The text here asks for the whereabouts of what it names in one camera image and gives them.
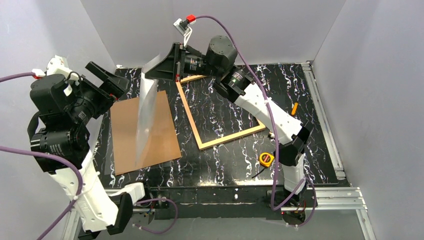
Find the clear glass pane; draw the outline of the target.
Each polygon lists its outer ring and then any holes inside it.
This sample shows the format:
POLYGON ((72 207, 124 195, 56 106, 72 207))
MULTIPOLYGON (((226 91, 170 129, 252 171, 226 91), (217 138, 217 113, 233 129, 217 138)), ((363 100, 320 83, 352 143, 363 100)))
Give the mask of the clear glass pane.
POLYGON ((155 107, 158 91, 158 80, 145 78, 143 74, 143 67, 139 84, 139 102, 135 138, 136 166, 144 161, 144 157, 151 144, 151 133, 155 119, 155 107))

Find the wooden photo frame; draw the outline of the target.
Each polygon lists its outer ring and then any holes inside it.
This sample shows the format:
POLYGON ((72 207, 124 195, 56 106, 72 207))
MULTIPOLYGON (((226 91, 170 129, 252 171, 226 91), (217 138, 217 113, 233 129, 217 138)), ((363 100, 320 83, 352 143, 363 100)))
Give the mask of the wooden photo frame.
POLYGON ((245 114, 247 123, 243 123, 243 110, 216 94, 214 81, 212 77, 192 75, 175 83, 200 151, 253 135, 266 128, 249 113, 245 114))

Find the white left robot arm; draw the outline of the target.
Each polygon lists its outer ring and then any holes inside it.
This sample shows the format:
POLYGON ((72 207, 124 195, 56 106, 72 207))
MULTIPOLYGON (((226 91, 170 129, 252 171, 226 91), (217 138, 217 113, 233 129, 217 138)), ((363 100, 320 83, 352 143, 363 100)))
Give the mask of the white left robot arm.
POLYGON ((95 86, 55 55, 30 86, 37 108, 27 133, 30 149, 41 170, 65 191, 78 212, 81 240, 93 240, 100 232, 122 233, 134 204, 145 196, 142 183, 132 183, 107 194, 93 164, 87 124, 106 113, 128 90, 129 80, 90 61, 86 69, 101 80, 95 86))

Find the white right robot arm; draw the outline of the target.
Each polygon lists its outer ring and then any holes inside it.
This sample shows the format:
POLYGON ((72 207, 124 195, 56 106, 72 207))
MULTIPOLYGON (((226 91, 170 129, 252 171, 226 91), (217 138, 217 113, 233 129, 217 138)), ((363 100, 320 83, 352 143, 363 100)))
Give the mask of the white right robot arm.
POLYGON ((213 88, 218 94, 249 112, 274 134, 274 157, 282 165, 284 176, 283 193, 297 203, 306 189, 305 147, 314 126, 292 117, 267 97, 262 85, 234 64, 237 55, 224 35, 214 36, 205 54, 175 42, 166 56, 158 55, 148 62, 143 73, 147 79, 166 81, 180 80, 183 75, 214 77, 213 88))

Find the brown fibreboard backing panel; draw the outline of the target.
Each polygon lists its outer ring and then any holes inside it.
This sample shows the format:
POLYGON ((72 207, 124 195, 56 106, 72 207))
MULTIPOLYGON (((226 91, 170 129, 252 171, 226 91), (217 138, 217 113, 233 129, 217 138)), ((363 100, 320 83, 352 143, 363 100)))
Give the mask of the brown fibreboard backing panel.
POLYGON ((115 173, 125 173, 181 158, 166 91, 141 103, 116 102, 110 109, 115 173))

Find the yellow tape measure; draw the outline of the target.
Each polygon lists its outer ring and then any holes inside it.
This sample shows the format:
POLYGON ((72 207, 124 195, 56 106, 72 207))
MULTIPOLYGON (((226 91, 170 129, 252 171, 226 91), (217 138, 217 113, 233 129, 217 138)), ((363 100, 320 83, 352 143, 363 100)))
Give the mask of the yellow tape measure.
POLYGON ((275 157, 273 154, 268 152, 263 152, 260 154, 258 160, 261 166, 263 166, 264 168, 269 168, 271 164, 273 163, 274 159, 275 157))

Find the aluminium rail right side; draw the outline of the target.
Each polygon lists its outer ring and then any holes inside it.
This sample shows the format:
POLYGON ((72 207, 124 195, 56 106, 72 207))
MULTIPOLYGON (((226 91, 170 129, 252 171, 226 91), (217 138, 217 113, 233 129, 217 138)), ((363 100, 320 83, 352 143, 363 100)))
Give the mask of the aluminium rail right side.
POLYGON ((316 78, 313 73, 313 66, 309 62, 301 63, 300 65, 302 67, 311 97, 313 99, 315 110, 317 112, 317 117, 318 117, 321 129, 323 131, 323 136, 324 136, 327 148, 329 150, 329 156, 330 156, 333 168, 335 170, 335 175, 338 180, 345 180, 346 173, 344 171, 344 166, 342 164, 340 154, 336 147, 336 143, 334 141, 332 131, 328 123, 324 106, 322 104, 322 100, 321 100, 318 86, 316 83, 316 78))

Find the aluminium rail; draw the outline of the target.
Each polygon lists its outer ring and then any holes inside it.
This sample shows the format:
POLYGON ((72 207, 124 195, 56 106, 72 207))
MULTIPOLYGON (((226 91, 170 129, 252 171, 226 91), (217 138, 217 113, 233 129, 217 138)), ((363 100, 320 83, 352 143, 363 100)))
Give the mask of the aluminium rail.
POLYGON ((309 62, 301 63, 300 65, 302 67, 311 97, 313 99, 315 110, 317 112, 317 117, 318 117, 321 129, 323 131, 323 136, 324 136, 327 148, 329 150, 329 156, 330 156, 333 168, 335 170, 335 175, 338 180, 345 180, 346 173, 344 171, 344 166, 342 164, 340 154, 336 147, 336 143, 334 141, 332 131, 328 123, 324 106, 322 104, 322 100, 321 100, 318 86, 316 83, 316 78, 313 73, 313 66, 309 62))
MULTIPOLYGON (((317 210, 355 210, 363 236, 366 240, 375 240, 368 207, 359 187, 317 187, 317 210)), ((66 217, 62 240, 76 240, 81 227, 80 216, 71 210, 66 217)))

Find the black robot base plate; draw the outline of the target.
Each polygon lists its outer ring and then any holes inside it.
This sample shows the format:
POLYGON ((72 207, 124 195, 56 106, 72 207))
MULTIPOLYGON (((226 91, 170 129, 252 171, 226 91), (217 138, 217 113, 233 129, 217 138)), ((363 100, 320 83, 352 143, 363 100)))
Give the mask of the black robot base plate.
POLYGON ((155 198, 155 218, 264 218, 302 223, 313 206, 313 192, 305 190, 299 202, 291 199, 281 210, 271 209, 271 187, 267 185, 148 187, 155 198))

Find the aluminium rail front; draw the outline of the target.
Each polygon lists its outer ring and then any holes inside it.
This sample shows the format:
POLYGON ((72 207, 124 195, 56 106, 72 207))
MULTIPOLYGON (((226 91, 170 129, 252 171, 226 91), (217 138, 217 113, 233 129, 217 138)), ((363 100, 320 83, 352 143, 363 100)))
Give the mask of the aluminium rail front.
MULTIPOLYGON (((363 236, 366 240, 375 240, 368 207, 359 187, 317 187, 317 210, 355 210, 363 236)), ((76 240, 81 227, 80 216, 71 210, 66 217, 62 240, 76 240)))

